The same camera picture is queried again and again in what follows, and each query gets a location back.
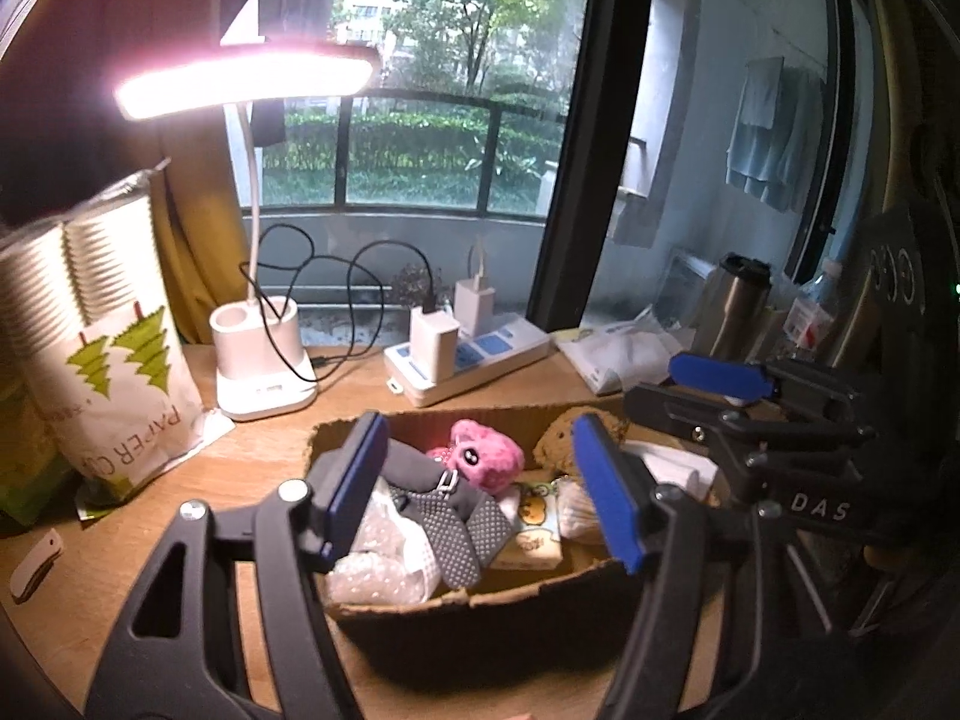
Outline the white paper towel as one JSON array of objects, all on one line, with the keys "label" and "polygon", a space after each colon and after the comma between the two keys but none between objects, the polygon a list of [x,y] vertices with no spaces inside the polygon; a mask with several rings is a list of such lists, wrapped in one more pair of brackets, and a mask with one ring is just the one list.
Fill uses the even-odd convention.
[{"label": "white paper towel", "polygon": [[705,500],[715,483],[718,465],[693,452],[644,440],[625,440],[622,449],[644,461],[659,484],[679,486],[696,500]]}]

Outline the brown fuzzy plush toy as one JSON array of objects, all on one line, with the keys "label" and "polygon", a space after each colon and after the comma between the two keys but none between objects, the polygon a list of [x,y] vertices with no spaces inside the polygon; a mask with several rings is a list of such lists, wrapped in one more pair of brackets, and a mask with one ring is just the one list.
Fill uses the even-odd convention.
[{"label": "brown fuzzy plush toy", "polygon": [[628,421],[596,406],[573,406],[555,418],[537,440],[532,458],[535,465],[555,476],[579,479],[581,473],[574,452],[574,423],[583,416],[595,416],[605,427],[615,444],[622,444],[628,431]]}]

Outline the bag of cotton swabs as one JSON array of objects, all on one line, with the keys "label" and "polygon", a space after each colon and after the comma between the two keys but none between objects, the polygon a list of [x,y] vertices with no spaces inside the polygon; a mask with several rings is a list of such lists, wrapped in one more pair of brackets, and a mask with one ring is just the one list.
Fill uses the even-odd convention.
[{"label": "bag of cotton swabs", "polygon": [[599,546],[604,543],[596,505],[586,488],[571,476],[555,481],[558,530],[563,539]]}]

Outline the cartoon tissue pack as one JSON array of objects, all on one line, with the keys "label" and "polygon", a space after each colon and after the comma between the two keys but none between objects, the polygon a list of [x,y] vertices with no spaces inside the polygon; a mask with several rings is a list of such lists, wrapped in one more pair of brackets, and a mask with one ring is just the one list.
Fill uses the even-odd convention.
[{"label": "cartoon tissue pack", "polygon": [[551,571],[563,561],[558,499],[550,483],[514,483],[498,497],[516,532],[491,563],[497,571]]}]

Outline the pink plush toy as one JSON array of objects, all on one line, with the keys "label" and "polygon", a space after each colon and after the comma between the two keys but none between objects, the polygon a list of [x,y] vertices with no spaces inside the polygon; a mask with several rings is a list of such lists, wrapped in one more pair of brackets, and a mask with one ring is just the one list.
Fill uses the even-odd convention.
[{"label": "pink plush toy", "polygon": [[514,483],[526,465],[523,449],[511,437],[471,419],[456,421],[448,442],[427,456],[492,496]]}]

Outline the clear bubble wrap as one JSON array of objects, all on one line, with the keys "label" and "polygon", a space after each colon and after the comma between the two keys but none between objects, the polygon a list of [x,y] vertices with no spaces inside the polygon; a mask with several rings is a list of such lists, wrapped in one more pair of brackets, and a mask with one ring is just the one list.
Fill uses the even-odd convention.
[{"label": "clear bubble wrap", "polygon": [[430,600],[440,578],[425,530],[398,513],[379,478],[350,551],[322,580],[322,598],[331,605],[418,605]]}]

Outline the grey dotted socks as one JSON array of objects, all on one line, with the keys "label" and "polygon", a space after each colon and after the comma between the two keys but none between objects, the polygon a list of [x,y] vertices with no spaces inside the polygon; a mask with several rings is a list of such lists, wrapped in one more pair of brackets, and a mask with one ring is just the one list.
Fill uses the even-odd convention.
[{"label": "grey dotted socks", "polygon": [[389,440],[381,476],[402,517],[423,528],[449,589],[471,589],[516,535],[491,494],[409,444]]}]

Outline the steel thermos mug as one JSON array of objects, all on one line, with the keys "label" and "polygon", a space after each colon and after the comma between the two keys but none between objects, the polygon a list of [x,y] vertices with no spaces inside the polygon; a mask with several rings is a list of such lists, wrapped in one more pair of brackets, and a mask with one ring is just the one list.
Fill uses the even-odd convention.
[{"label": "steel thermos mug", "polygon": [[736,252],[724,255],[698,302],[693,355],[743,361],[770,288],[768,263]]}]

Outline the clear water bottle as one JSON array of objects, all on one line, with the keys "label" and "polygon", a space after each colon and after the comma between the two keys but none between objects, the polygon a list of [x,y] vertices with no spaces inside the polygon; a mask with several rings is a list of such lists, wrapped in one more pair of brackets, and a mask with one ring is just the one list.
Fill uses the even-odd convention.
[{"label": "clear water bottle", "polygon": [[818,273],[799,289],[784,319],[778,356],[812,359],[839,316],[839,277],[843,265],[825,259]]}]

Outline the brown cardboard box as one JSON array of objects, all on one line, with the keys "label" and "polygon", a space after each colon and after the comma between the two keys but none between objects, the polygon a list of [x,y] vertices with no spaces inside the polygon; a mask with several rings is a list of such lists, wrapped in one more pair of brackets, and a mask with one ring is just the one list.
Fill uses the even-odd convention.
[{"label": "brown cardboard box", "polygon": [[[473,408],[473,410],[413,410],[387,415],[391,439],[409,444],[415,449],[429,449],[439,445],[441,437],[462,418],[473,419],[493,427],[516,440],[526,452],[527,465],[523,480],[542,483],[550,475],[535,465],[532,458],[537,440],[550,423],[563,411],[573,406],[596,406],[620,415],[622,407],[616,398],[601,398],[590,403],[550,403],[550,405],[500,406],[500,408]],[[652,444],[678,449],[679,444],[664,444],[664,436],[645,433],[640,426],[628,427],[625,440],[644,440]],[[392,679],[410,684],[425,683],[420,667],[408,667],[400,661],[382,655],[387,635],[398,637],[400,644],[409,644],[410,658],[436,660],[430,644],[436,637],[436,647],[443,652],[454,652],[455,645],[477,644],[480,649],[469,650],[462,663],[467,684],[474,676],[488,679],[483,673],[507,673],[508,651],[496,648],[482,639],[485,634],[503,634],[511,645],[526,647],[523,652],[540,653],[544,663],[560,663],[573,670],[594,668],[610,658],[617,658],[633,624],[640,603],[640,585],[635,577],[625,574],[622,564],[613,561],[604,543],[599,546],[562,539],[563,561],[551,571],[497,571],[487,567],[477,585],[471,589],[451,590],[443,580],[430,600],[412,606],[331,605],[324,600],[327,614],[338,627],[368,656],[379,658],[384,673]]]}]

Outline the small white folding knife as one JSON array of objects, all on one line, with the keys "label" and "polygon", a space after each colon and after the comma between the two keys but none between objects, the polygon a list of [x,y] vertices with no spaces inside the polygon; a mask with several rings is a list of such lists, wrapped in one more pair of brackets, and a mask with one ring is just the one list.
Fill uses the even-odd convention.
[{"label": "small white folding knife", "polygon": [[28,554],[14,567],[8,581],[8,589],[14,603],[23,603],[36,590],[39,582],[64,552],[64,540],[55,528],[50,528],[39,538]]}]

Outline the hanging blue towel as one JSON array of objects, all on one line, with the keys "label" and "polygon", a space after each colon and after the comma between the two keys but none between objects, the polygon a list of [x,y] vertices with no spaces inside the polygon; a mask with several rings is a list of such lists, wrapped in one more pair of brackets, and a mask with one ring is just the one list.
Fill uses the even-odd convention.
[{"label": "hanging blue towel", "polygon": [[797,211],[814,171],[823,82],[782,57],[747,64],[724,180],[773,210]]}]

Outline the white desk lamp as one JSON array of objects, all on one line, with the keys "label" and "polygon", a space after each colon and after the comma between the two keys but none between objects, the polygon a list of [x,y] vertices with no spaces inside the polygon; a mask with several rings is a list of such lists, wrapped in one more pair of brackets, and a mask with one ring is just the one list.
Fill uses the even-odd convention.
[{"label": "white desk lamp", "polygon": [[218,410],[235,421],[301,411],[319,394],[299,334],[298,305],[292,299],[275,301],[259,286],[262,177],[252,110],[260,101],[353,96],[380,65],[379,52],[371,46],[260,39],[166,54],[150,50],[128,60],[114,82],[114,99],[128,121],[226,106],[238,116],[251,200],[249,259],[241,266],[247,293],[210,316],[215,398]]}]

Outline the black balcony railing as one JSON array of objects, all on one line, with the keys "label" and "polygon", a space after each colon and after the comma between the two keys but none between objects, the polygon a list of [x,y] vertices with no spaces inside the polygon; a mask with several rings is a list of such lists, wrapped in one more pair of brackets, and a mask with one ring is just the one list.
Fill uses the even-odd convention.
[{"label": "black balcony railing", "polygon": [[308,98],[256,149],[268,210],[548,213],[566,115],[553,106],[416,89]]}]

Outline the dark curtain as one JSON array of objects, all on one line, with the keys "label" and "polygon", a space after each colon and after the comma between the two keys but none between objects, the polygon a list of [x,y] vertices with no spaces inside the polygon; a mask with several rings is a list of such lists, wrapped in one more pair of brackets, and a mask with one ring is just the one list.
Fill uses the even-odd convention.
[{"label": "dark curtain", "polygon": [[247,232],[226,117],[219,107],[174,115],[156,135],[167,165],[151,204],[167,300],[181,337],[210,344],[213,310],[245,296]]}]

